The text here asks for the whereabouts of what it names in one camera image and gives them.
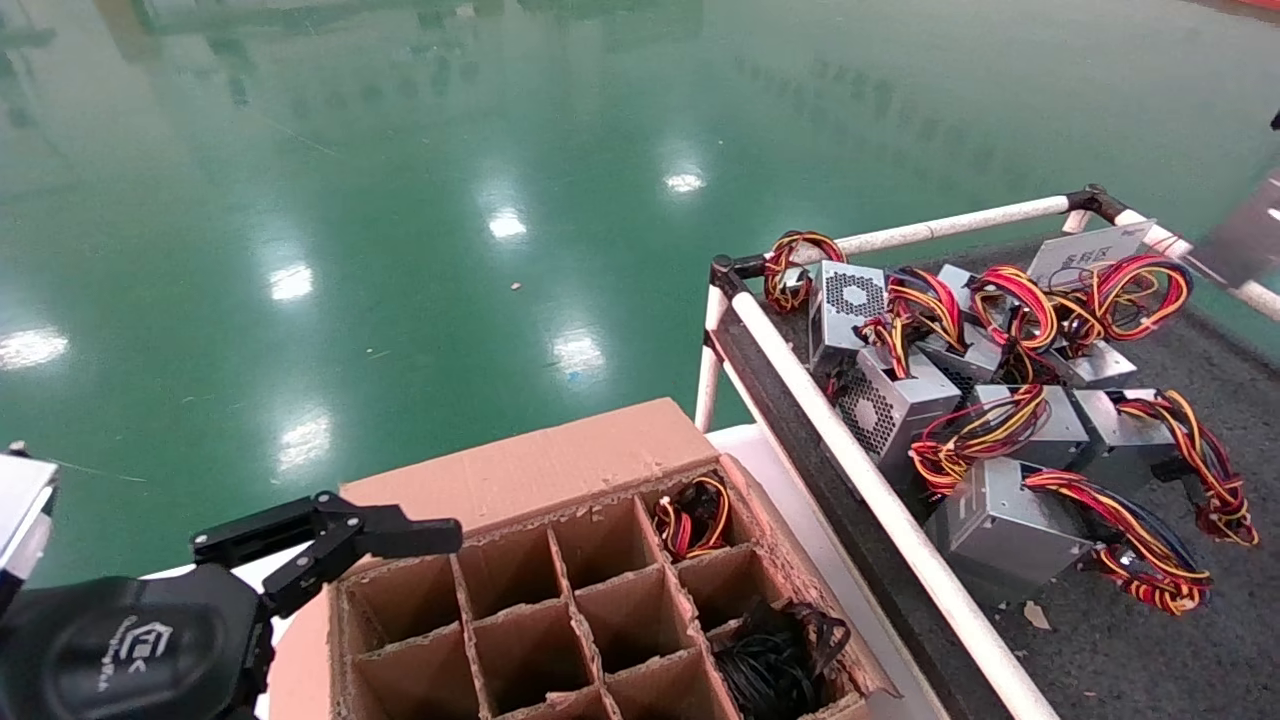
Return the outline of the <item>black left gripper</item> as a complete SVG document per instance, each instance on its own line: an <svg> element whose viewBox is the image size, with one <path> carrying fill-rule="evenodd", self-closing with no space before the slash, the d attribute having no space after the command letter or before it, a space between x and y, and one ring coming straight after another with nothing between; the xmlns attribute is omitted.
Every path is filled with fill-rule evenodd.
<svg viewBox="0 0 1280 720"><path fill-rule="evenodd" d="M294 615L367 556L447 556L463 539L453 518L321 492L192 538L195 564L227 570L297 548L261 597L219 568L22 591L3 614L3 716L251 719L274 656L270 615Z"/></svg>

